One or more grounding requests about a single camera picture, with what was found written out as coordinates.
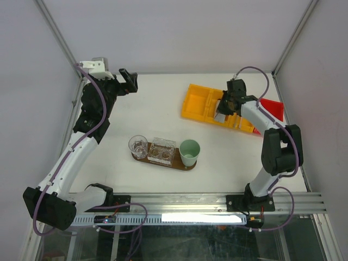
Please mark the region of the white toothpaste tube black cap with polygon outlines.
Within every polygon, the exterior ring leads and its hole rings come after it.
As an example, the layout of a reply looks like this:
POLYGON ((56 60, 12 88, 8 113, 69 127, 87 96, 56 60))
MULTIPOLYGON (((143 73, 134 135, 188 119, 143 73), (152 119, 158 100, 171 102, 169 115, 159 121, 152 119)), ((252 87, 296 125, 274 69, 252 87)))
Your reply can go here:
POLYGON ((225 112, 226 112, 225 104, 223 103, 221 99, 218 99, 215 105, 215 113, 214 113, 213 120, 215 122, 224 123, 226 118, 225 112))

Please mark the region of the green plastic cup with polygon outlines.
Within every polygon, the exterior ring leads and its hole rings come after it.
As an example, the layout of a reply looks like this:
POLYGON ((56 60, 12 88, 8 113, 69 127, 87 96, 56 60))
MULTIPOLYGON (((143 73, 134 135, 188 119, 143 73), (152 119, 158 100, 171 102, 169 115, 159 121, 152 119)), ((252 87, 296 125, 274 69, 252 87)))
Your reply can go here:
POLYGON ((193 166, 197 162, 200 151, 201 148, 197 141, 184 140, 179 146, 179 153, 184 166, 193 166))

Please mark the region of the clear glass tumbler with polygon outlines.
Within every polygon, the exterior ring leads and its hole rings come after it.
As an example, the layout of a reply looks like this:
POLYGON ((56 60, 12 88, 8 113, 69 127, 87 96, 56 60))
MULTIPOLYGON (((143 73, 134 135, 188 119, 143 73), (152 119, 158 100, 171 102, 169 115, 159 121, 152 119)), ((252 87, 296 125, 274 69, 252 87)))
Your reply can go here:
POLYGON ((147 157, 148 141, 144 136, 133 136, 128 142, 128 147, 136 159, 144 159, 147 157))

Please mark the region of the clear glass holder block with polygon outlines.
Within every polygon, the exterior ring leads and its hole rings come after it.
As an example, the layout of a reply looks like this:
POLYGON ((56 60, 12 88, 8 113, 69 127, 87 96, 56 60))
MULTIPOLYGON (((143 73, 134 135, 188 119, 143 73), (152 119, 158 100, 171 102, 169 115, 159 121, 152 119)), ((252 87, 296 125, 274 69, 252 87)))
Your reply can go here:
POLYGON ((147 159, 155 164, 172 166, 176 151, 176 142, 155 137, 150 145, 147 159))

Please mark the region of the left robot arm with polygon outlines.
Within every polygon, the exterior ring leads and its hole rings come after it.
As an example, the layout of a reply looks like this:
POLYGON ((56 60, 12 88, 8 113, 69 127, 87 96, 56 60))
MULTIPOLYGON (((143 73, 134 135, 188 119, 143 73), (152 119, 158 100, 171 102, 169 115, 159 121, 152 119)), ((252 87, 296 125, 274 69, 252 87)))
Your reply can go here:
POLYGON ((27 187, 23 193, 33 230, 39 236, 50 232, 39 231, 38 222, 52 230, 64 231, 76 215, 98 208, 108 211, 114 205, 113 189, 106 185, 90 184, 73 196, 69 192, 84 162, 105 136, 116 99, 138 91, 137 73, 129 73, 126 69, 119 69, 119 73, 125 80, 123 83, 107 71, 100 76, 82 72, 88 83, 82 89, 81 112, 68 144, 44 180, 36 188, 27 187))

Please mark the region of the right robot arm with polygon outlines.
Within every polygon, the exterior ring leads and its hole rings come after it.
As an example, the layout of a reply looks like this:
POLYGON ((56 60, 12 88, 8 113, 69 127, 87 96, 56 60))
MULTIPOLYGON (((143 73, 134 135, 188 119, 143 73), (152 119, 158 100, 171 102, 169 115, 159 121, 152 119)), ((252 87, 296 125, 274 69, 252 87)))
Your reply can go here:
POLYGON ((245 187, 242 196, 227 198, 231 211, 259 211, 272 199, 278 181, 292 177, 303 164, 301 130, 297 125, 286 125, 270 114, 260 100, 246 93, 242 79, 231 79, 216 107, 218 115, 236 114, 251 122, 263 136, 262 168, 245 187))

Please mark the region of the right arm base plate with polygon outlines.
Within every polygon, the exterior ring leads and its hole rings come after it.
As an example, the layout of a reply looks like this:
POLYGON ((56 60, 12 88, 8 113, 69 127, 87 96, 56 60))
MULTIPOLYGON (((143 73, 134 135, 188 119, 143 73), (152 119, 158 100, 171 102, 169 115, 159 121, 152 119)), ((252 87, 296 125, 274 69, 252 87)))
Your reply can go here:
POLYGON ((274 212, 274 200, 270 196, 251 197, 245 195, 226 195, 226 207, 228 212, 274 212))

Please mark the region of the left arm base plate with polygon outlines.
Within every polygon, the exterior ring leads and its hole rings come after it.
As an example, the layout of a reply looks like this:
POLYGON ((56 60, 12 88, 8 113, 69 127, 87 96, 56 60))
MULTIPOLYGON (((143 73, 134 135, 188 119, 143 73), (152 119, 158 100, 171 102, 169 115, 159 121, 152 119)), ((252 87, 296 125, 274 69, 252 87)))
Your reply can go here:
POLYGON ((119 205, 124 205, 124 204, 129 204, 131 203, 131 195, 124 195, 124 194, 115 194, 113 196, 113 199, 111 203, 108 205, 104 204, 103 207, 107 207, 106 209, 97 209, 97 208, 92 208, 87 210, 86 212, 96 212, 96 213, 101 213, 101 212, 116 212, 116 213, 129 213, 130 212, 130 206, 124 206, 120 208, 115 208, 115 206, 119 205))

